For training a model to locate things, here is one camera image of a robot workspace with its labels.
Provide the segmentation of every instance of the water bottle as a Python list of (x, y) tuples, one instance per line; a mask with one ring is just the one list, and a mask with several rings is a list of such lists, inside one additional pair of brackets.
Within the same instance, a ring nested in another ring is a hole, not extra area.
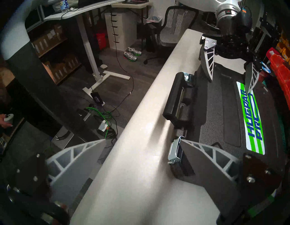
[(68, 12), (70, 10), (70, 7), (68, 6), (67, 0), (63, 0), (59, 4), (60, 4), (61, 12)]

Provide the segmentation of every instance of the bolt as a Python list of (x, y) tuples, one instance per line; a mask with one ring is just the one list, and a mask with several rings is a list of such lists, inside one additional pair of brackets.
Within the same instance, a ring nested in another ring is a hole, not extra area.
[(248, 181), (249, 183), (255, 183), (255, 178), (248, 176), (248, 177), (247, 177), (247, 181)]

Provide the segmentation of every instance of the trash bin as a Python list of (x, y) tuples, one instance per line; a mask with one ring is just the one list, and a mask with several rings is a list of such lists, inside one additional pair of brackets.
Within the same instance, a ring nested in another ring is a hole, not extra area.
[(156, 28), (160, 28), (162, 25), (162, 17), (161, 16), (149, 16), (146, 19), (146, 24), (151, 24)]

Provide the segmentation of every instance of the white running shoe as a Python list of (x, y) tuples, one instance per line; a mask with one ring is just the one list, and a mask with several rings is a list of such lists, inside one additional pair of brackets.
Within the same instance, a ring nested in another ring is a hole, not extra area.
[(124, 52), (124, 58), (131, 62), (135, 62), (137, 60), (137, 57), (134, 56), (131, 52)]
[(128, 52), (131, 52), (132, 54), (134, 54), (134, 55), (136, 55), (136, 56), (140, 56), (140, 55), (142, 55), (142, 52), (137, 51), (137, 50), (134, 49), (134, 48), (128, 48)]

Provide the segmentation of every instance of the desk leg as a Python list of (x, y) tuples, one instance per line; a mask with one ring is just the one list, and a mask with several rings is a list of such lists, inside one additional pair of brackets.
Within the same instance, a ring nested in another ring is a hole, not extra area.
[(86, 53), (88, 55), (90, 64), (92, 66), (93, 69), (93, 76), (96, 79), (96, 83), (90, 88), (88, 89), (87, 87), (83, 88), (83, 91), (86, 92), (90, 97), (91, 97), (91, 92), (92, 90), (94, 90), (96, 87), (98, 87), (103, 81), (105, 81), (105, 79), (107, 79), (109, 76), (114, 76), (114, 77), (119, 77), (122, 79), (126, 79), (129, 80), (130, 77), (129, 76), (125, 76), (122, 74), (118, 74), (118, 73), (113, 73), (113, 72), (109, 72), (109, 71), (104, 71), (104, 74), (106, 74), (105, 76), (101, 76), (100, 72), (98, 71), (98, 67), (96, 65), (95, 62), (95, 58), (92, 52), (92, 48), (90, 46), (89, 40), (88, 40), (88, 36), (87, 36), (87, 32), (84, 26), (84, 21), (83, 21), (83, 17), (81, 14), (77, 15), (77, 24), (79, 26), (79, 31), (81, 32), (81, 38), (83, 39), (83, 43), (86, 49)]
[(144, 15), (143, 15), (143, 8), (141, 9), (141, 49), (143, 51), (143, 34), (144, 34)]
[(98, 67), (96, 65), (95, 58), (94, 58), (94, 55), (93, 55), (93, 52), (92, 52), (92, 49), (88, 40), (82, 14), (77, 15), (77, 24), (79, 26), (79, 31), (81, 32), (81, 38), (83, 40), (87, 56), (89, 58), (91, 67), (94, 72), (93, 76), (96, 79), (96, 81), (99, 81), (101, 79), (100, 72), (98, 71)]

